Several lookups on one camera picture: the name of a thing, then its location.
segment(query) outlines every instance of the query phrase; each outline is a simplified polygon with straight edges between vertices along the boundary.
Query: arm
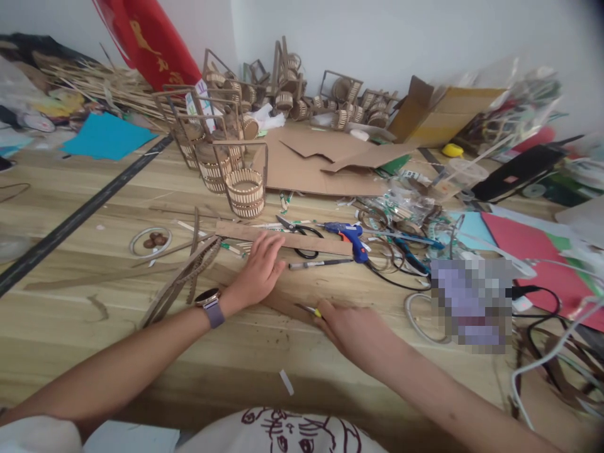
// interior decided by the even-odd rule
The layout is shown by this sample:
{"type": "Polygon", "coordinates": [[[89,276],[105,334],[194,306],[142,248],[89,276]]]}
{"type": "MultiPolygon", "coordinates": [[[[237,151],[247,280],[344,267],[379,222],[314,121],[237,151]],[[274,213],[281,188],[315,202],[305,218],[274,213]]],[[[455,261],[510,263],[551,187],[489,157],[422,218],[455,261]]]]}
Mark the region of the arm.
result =
{"type": "MultiPolygon", "coordinates": [[[[275,263],[284,239],[263,233],[237,280],[220,298],[225,318],[258,303],[285,268],[275,263]]],[[[0,418],[0,426],[33,415],[70,420],[85,441],[95,429],[151,384],[210,330],[204,310],[188,308],[104,349],[30,396],[0,418]]]]}
{"type": "Polygon", "coordinates": [[[459,384],[402,341],[369,308],[328,301],[315,321],[338,350],[474,453],[557,452],[525,425],[459,384]]]}

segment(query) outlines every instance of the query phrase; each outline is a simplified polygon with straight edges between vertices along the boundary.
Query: white wall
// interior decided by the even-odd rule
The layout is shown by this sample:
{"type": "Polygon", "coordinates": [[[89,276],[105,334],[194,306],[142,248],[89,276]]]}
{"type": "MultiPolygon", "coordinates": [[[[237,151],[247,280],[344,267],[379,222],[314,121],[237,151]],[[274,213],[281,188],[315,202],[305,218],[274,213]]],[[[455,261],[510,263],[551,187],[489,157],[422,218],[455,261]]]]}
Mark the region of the white wall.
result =
{"type": "Polygon", "coordinates": [[[413,74],[427,81],[474,70],[509,54],[559,72],[571,113],[559,137],[601,130],[604,38],[583,0],[231,0],[241,62],[272,70],[285,34],[316,94],[325,69],[364,87],[406,94],[413,74]]]}
{"type": "MultiPolygon", "coordinates": [[[[332,69],[365,86],[406,94],[411,76],[441,79],[509,54],[559,72],[571,114],[559,137],[601,130],[604,37],[588,0],[159,0],[198,65],[210,47],[233,70],[261,58],[272,70],[285,34],[300,54],[308,92],[332,69]]],[[[92,0],[0,0],[0,33],[48,34],[106,62],[121,57],[92,0]]]]}
{"type": "MultiPolygon", "coordinates": [[[[228,0],[159,0],[201,68],[210,47],[230,67],[238,65],[228,0]]],[[[0,0],[0,33],[50,35],[57,42],[108,64],[125,65],[92,0],[0,0]]]]}

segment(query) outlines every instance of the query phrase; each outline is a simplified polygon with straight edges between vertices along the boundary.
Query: person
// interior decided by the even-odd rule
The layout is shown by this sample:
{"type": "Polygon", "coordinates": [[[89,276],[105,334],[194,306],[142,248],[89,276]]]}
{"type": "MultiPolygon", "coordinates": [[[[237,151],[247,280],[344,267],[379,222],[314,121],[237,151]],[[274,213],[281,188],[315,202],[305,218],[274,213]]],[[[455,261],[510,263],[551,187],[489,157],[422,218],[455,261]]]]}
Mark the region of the person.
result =
{"type": "MultiPolygon", "coordinates": [[[[263,300],[285,268],[284,239],[263,232],[235,282],[218,298],[225,319],[263,300]]],[[[402,341],[370,308],[320,301],[316,318],[338,350],[473,452],[553,452],[525,425],[457,383],[402,341]]],[[[192,307],[130,335],[76,365],[0,417],[0,452],[72,453],[211,328],[192,307]]],[[[335,417],[270,408],[233,414],[204,428],[179,453],[383,452],[335,417]]]]}

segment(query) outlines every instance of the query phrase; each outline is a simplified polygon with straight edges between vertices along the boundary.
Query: red bag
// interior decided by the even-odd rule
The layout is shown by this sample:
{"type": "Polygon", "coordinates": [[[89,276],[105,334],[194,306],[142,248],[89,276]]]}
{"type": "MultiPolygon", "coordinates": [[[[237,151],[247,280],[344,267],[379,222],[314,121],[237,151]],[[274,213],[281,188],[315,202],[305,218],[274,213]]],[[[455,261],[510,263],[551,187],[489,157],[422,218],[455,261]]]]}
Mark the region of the red bag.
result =
{"type": "Polygon", "coordinates": [[[157,0],[92,2],[124,61],[155,90],[200,80],[197,64],[157,0]]]}

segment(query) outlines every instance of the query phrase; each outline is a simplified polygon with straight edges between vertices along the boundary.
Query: hand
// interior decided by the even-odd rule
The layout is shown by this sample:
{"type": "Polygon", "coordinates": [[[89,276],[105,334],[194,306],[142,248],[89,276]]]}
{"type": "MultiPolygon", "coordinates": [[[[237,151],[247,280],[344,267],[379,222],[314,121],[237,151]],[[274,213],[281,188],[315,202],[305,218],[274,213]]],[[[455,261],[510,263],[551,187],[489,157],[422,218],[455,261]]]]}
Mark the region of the hand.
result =
{"type": "Polygon", "coordinates": [[[345,308],[321,300],[323,319],[315,323],[344,357],[368,375],[388,385],[393,364],[413,350],[370,308],[345,308]]]}
{"type": "Polygon", "coordinates": [[[263,231],[254,241],[245,267],[225,294],[237,300],[243,307],[257,304],[268,296],[285,269],[285,261],[277,260],[277,252],[285,242],[280,235],[267,235],[263,231]]]}

